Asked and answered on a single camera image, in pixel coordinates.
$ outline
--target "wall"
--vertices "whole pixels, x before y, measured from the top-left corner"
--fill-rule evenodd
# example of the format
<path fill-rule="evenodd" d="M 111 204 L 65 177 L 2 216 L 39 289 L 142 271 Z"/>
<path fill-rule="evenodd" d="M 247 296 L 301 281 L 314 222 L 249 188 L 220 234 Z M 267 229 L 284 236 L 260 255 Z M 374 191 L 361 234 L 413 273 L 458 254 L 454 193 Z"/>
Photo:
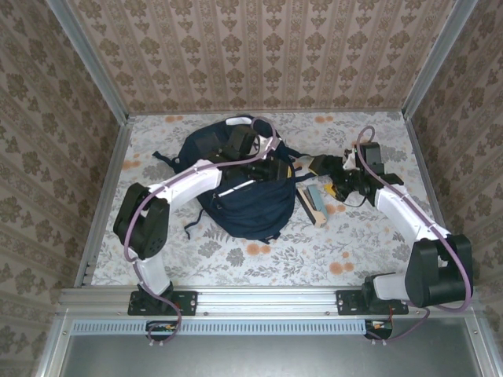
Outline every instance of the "wall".
<path fill-rule="evenodd" d="M 29 375 L 73 285 L 116 121 L 43 0 L 0 2 L 0 375 Z"/>
<path fill-rule="evenodd" d="M 447 224 L 473 245 L 503 345 L 503 1 L 479 1 L 413 117 Z"/>
<path fill-rule="evenodd" d="M 399 109 L 452 0 L 69 0 L 130 112 Z"/>

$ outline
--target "floral tablecloth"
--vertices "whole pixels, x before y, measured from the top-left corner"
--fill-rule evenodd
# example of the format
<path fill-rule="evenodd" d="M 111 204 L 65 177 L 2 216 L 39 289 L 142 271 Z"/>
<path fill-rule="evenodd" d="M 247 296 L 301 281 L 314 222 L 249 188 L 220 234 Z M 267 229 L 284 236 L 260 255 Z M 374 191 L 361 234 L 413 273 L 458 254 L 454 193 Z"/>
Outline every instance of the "floral tablecloth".
<path fill-rule="evenodd" d="M 406 183 L 413 198 L 431 213 L 420 171 L 413 155 L 406 127 L 399 112 L 375 113 L 281 113 L 262 115 L 274 124 L 287 145 L 311 155 L 341 156 L 356 141 L 361 128 L 376 127 L 375 141 L 387 172 L 394 172 Z M 173 175 L 171 168 L 152 157 L 155 150 L 176 156 L 184 139 L 199 127 L 231 115 L 146 115 L 136 118 L 130 146 L 123 162 L 105 237 L 101 245 L 93 285 L 136 284 L 131 265 L 122 254 L 121 244 L 112 232 L 113 222 L 127 188 Z M 296 166 L 306 169 L 308 159 Z M 353 208 L 335 201 L 323 191 L 327 178 L 312 178 L 329 213 L 325 227 L 315 228 L 303 208 L 296 204 L 281 237 L 265 245 L 234 239 L 207 214 L 190 229 L 191 240 L 183 231 L 197 218 L 200 205 L 192 200 L 170 217 L 168 242 L 163 263 L 176 285 L 192 286 L 326 286 L 360 284 L 372 273 L 406 268 L 410 250 L 391 222 L 370 204 Z M 362 198 L 353 193 L 347 203 L 358 205 Z"/>

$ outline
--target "patterned wallpaper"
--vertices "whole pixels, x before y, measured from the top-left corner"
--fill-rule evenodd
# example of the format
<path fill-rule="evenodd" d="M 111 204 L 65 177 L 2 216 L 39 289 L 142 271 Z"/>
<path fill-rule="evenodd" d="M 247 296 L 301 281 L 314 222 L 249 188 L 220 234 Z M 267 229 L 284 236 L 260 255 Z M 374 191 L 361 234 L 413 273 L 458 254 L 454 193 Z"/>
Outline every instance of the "patterned wallpaper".
<path fill-rule="evenodd" d="M 129 112 L 402 107 L 453 0 L 68 0 Z"/>
<path fill-rule="evenodd" d="M 481 0 L 413 117 L 447 224 L 473 244 L 503 350 L 503 1 Z"/>
<path fill-rule="evenodd" d="M 30 375 L 73 285 L 116 121 L 43 0 L 0 1 L 0 375 Z"/>

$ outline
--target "black backpack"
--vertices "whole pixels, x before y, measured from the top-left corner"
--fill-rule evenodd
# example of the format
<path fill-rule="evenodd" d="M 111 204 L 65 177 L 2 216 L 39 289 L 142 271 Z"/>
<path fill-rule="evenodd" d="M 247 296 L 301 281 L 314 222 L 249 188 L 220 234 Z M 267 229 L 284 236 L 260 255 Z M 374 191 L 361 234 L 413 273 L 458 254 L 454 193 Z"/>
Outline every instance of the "black backpack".
<path fill-rule="evenodd" d="M 250 115 L 240 117 L 253 119 Z M 225 120 L 206 126 L 194 131 L 185 139 L 178 157 L 168 159 L 158 152 L 153 156 L 166 162 L 178 174 L 191 167 L 198 159 L 204 159 L 210 152 L 226 145 L 234 127 L 236 126 L 228 125 Z M 253 128 L 263 137 L 272 135 L 269 123 L 261 119 L 255 121 Z M 291 157 L 298 158 L 305 155 L 288 148 L 283 141 L 271 154 L 290 166 L 292 169 L 290 178 L 281 181 L 256 181 L 227 193 L 230 189 L 249 181 L 245 174 L 237 175 L 230 180 L 222 180 L 219 187 L 197 197 L 203 210 L 232 237 L 261 240 L 264 243 L 277 239 L 280 230 L 292 216 L 296 200 L 296 182 L 314 176 L 306 174 L 296 178 Z M 203 210 L 197 221 L 188 224 L 185 231 L 199 222 Z"/>

